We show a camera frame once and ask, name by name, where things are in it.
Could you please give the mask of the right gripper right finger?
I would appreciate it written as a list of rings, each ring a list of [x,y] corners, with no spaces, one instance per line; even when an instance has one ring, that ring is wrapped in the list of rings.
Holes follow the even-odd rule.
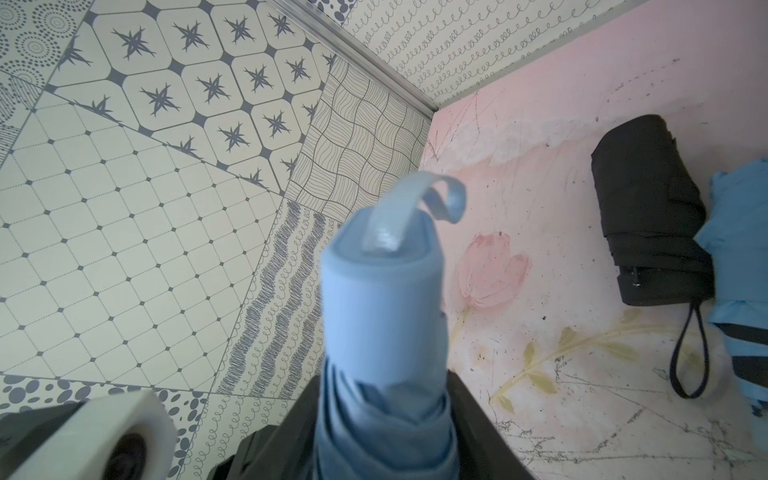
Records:
[[[533,480],[461,378],[447,373],[461,480]]]

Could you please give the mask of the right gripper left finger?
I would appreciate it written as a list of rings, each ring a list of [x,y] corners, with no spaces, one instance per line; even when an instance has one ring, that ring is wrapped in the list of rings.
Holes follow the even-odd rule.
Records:
[[[279,426],[267,425],[245,437],[208,479],[314,479],[320,385],[319,376],[312,378]]]

